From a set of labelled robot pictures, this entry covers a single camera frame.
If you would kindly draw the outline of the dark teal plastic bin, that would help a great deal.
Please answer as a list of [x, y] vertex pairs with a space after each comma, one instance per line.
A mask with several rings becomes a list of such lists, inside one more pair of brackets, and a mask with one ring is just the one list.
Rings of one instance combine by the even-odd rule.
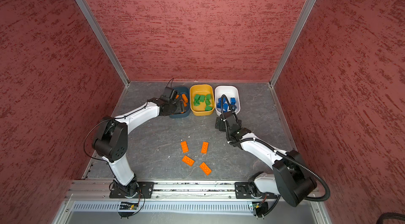
[[191, 112], [189, 88], [186, 86], [176, 86], [176, 87], [174, 87], [174, 90], [176, 90], [178, 92], [178, 95], [180, 95], [180, 96], [184, 95], [187, 98], [188, 102], [185, 103], [186, 106], [185, 106], [184, 113], [173, 114], [173, 115], [170, 115], [169, 117], [171, 119], [185, 118], [185, 117], [189, 116], [189, 114]]

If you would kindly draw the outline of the white plastic bin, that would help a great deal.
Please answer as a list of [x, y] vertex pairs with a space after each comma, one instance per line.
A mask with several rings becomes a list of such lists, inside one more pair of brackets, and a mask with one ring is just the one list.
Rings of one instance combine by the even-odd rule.
[[[228, 105], [228, 111], [232, 111], [232, 109], [231, 109], [231, 105], [232, 105], [231, 104], [231, 98], [232, 97], [234, 97], [236, 99], [236, 104], [235, 105], [237, 106], [236, 111], [233, 111], [233, 112], [235, 112], [236, 114], [238, 114], [240, 112], [240, 110], [241, 110], [241, 108], [240, 108], [240, 98], [239, 98], [238, 89], [236, 87], [231, 86], [231, 85], [220, 85], [220, 86], [216, 87], [214, 94], [215, 94], [215, 101], [216, 101], [215, 111], [216, 111], [217, 116], [221, 115], [222, 105], [224, 103], [226, 103]], [[217, 103], [218, 103], [218, 99], [220, 97], [222, 98], [222, 103], [221, 103], [221, 108], [218, 109], [216, 106], [217, 106]]]

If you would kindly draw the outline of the yellow plastic bin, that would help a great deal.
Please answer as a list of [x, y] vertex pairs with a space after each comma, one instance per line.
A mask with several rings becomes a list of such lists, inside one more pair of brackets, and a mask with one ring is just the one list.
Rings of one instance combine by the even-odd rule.
[[213, 114], [215, 108], [213, 88], [208, 84], [193, 85], [190, 88], [191, 109], [195, 116]]

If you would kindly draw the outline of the orange lego pair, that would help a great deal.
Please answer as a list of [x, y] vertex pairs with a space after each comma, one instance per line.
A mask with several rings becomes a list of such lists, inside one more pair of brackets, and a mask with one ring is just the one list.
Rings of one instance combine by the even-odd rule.
[[209, 143], [208, 143], [208, 142], [203, 142], [203, 143], [202, 143], [202, 146], [201, 146], [201, 153], [202, 153], [202, 154], [207, 154], [207, 152], [208, 152], [208, 146], [209, 146]]

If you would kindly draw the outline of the orange lego large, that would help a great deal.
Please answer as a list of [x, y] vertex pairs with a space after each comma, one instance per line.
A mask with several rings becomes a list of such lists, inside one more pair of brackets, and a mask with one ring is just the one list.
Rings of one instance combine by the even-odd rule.
[[181, 144], [182, 152], [183, 152], [183, 153], [187, 153], [187, 152], [189, 151], [187, 142], [186, 142], [186, 141], [182, 141], [180, 144]]

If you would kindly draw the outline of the orange lego bottom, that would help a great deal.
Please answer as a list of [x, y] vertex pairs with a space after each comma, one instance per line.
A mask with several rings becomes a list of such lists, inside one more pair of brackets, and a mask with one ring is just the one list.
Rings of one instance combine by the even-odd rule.
[[200, 164], [199, 167], [201, 168], [201, 170], [204, 172], [205, 175], [210, 175], [212, 173], [210, 167], [204, 162]]

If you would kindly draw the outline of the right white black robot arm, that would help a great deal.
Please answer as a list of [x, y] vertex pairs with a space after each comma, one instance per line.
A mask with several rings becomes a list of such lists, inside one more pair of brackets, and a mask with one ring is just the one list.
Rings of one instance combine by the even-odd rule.
[[272, 174], [259, 172], [251, 177], [249, 185], [254, 197], [273, 193], [292, 207], [304, 200], [324, 202], [330, 198], [328, 184], [306, 166], [300, 153], [281, 150], [260, 139], [242, 127], [242, 121], [235, 113], [220, 115], [215, 128], [226, 133], [229, 145], [254, 155], [272, 169]]

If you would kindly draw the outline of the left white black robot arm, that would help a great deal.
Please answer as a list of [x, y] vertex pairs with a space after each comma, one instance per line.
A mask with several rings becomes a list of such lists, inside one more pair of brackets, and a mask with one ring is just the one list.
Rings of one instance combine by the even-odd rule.
[[140, 196], [135, 173], [126, 156], [128, 134], [158, 116], [182, 114], [186, 111], [182, 95], [171, 87], [165, 87], [159, 98], [148, 99], [139, 108], [115, 117], [106, 116], [95, 126], [98, 129], [92, 148], [107, 163], [113, 174], [112, 191], [124, 198]]

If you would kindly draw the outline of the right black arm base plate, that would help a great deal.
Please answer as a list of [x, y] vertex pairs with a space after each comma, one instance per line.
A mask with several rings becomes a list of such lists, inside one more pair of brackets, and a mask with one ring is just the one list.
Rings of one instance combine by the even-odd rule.
[[277, 195], [269, 192], [260, 192], [252, 182], [234, 183], [235, 196], [237, 199], [276, 199]]

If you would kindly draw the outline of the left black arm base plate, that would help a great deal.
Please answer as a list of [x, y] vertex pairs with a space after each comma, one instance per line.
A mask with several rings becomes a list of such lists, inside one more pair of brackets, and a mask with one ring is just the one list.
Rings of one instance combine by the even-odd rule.
[[131, 182], [127, 186], [123, 186], [117, 181], [113, 181], [110, 187], [109, 198], [111, 199], [135, 199], [143, 197], [150, 199], [154, 190], [154, 182]]

